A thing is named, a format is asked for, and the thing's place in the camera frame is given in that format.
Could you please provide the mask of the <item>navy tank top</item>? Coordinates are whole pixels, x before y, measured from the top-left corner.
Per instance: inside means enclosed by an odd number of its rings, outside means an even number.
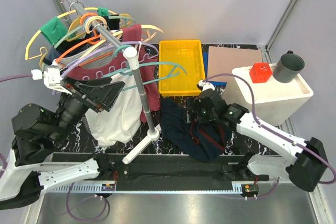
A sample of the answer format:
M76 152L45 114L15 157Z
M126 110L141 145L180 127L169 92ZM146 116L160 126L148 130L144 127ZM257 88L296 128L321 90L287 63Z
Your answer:
M173 142L183 153L202 162L210 162L225 152L232 131L216 123L187 123L185 109L171 99L161 100L160 126L164 138Z

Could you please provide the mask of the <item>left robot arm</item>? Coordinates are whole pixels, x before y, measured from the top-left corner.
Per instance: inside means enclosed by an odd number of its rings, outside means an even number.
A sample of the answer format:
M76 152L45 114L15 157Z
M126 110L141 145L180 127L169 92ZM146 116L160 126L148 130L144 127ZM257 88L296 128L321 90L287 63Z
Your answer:
M59 168L47 167L44 161L65 144L88 110L109 112L125 82L109 77L89 81L66 77L60 86L65 92L55 112L30 103L12 118L15 138L1 168L1 210L28 206L62 185L113 177L113 162L107 154L93 154L82 163Z

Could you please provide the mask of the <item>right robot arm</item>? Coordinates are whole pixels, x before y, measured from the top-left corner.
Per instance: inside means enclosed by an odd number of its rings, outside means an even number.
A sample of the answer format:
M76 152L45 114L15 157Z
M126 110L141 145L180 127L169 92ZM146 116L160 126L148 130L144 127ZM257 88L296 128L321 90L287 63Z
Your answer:
M239 104L227 104L216 93L211 97L188 98L186 117L199 123L215 123L268 146L277 156L248 154L238 167L239 176L250 180L256 175L286 178L298 188L312 192L327 169L322 142L288 134Z

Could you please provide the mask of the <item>teal plastic hanger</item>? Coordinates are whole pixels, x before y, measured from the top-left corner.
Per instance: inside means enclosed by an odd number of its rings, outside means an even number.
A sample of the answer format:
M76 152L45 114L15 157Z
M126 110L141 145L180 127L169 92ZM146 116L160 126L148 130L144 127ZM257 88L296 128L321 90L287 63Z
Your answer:
M184 72L187 75L186 69L174 62L166 62L166 61L152 61L155 56L150 56L149 54L145 54L143 60L139 62L139 70L142 77L143 85L147 85L150 83L160 82L165 79L173 78L180 74L180 71ZM163 74L162 68L163 66L171 66L171 70Z

